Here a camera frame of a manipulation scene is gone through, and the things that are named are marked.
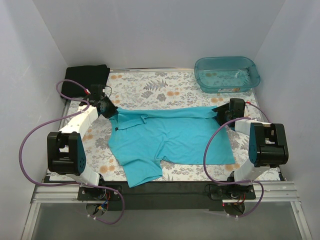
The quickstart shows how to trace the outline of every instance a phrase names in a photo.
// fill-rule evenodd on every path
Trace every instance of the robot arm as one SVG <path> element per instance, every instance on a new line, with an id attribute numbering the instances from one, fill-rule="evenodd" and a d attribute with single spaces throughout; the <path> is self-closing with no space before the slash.
<path id="1" fill-rule="evenodd" d="M 92 93 L 85 97 L 90 103 L 86 111 L 83 103 L 70 122 L 58 132 L 47 136 L 47 161 L 51 172 L 66 175 L 78 183 L 98 186 L 100 175 L 87 166 L 86 154 L 82 143 L 90 125 L 100 116 L 110 118 L 117 114 L 117 107 L 104 93 L 105 86 L 92 85 Z"/>
<path id="2" fill-rule="evenodd" d="M 245 104 L 243 99 L 231 98 L 230 103 L 213 109 L 217 113 L 216 121 L 222 125 L 232 119 L 243 117 Z M 283 124 L 243 119 L 231 123 L 229 127 L 249 136 L 249 158 L 233 172 L 235 182 L 254 181 L 270 168 L 287 163 L 289 154 Z"/>

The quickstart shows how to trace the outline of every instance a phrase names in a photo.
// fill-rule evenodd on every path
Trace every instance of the black cloth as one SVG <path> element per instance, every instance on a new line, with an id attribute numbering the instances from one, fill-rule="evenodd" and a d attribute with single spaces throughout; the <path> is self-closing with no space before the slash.
<path id="1" fill-rule="evenodd" d="M 109 73 L 110 68 L 105 64 L 98 66 L 73 66 L 66 69 L 64 79 L 76 81 L 90 91 L 92 84 L 106 85 Z M 62 84 L 61 92 L 70 98 L 86 96 L 81 87 L 67 81 Z"/>

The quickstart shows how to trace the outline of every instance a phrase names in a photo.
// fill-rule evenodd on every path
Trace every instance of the white wall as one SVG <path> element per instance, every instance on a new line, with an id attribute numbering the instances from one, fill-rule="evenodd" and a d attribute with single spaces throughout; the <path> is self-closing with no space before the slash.
<path id="1" fill-rule="evenodd" d="M 272 122 L 283 123 L 294 180 L 314 239 L 320 239 L 320 2 L 286 0 L 254 59 L 256 89 Z"/>
<path id="2" fill-rule="evenodd" d="M 66 62 L 32 0 L 0 0 L 0 239 L 20 239 L 34 185 L 20 171 L 18 151 L 35 126 L 61 116 L 55 83 Z M 57 124 L 31 136 L 23 154 L 40 181 L 47 167 L 46 136 Z"/>
<path id="3" fill-rule="evenodd" d="M 70 66 L 193 68 L 254 59 L 284 0 L 33 0 Z"/>

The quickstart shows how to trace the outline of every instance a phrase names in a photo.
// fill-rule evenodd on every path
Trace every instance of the table surface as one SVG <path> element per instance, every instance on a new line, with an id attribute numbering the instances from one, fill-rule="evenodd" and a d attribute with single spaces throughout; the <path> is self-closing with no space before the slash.
<path id="1" fill-rule="evenodd" d="M 112 87 L 111 101 L 128 110 L 180 109 L 198 106 L 221 106 L 230 98 L 241 98 L 257 104 L 252 90 L 232 93 L 204 93 L 194 77 L 193 71 L 126 71 L 111 72 L 107 86 Z M 79 103 L 71 101 L 67 114 L 75 113 Z M 261 113 L 252 106 L 246 106 L 248 116 L 262 120 Z M 226 180 L 248 159 L 249 136 L 227 128 L 235 164 L 208 165 L 211 176 Z M 123 167 L 111 153 L 108 141 L 111 123 L 102 115 L 92 124 L 82 142 L 86 164 L 101 174 L 105 181 L 126 181 Z M 163 176 L 155 181 L 208 181 L 202 165 L 175 164 L 161 161 Z M 50 181 L 72 181 L 71 178 L 49 173 Z M 263 173 L 260 181 L 279 181 L 277 168 Z"/>

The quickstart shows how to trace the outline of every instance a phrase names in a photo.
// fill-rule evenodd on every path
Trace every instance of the transparent blue container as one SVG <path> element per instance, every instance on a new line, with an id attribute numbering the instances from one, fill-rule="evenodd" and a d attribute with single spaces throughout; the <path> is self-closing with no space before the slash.
<path id="1" fill-rule="evenodd" d="M 195 63 L 194 75 L 208 94 L 246 92 L 261 81 L 255 63 L 244 56 L 201 58 Z"/>

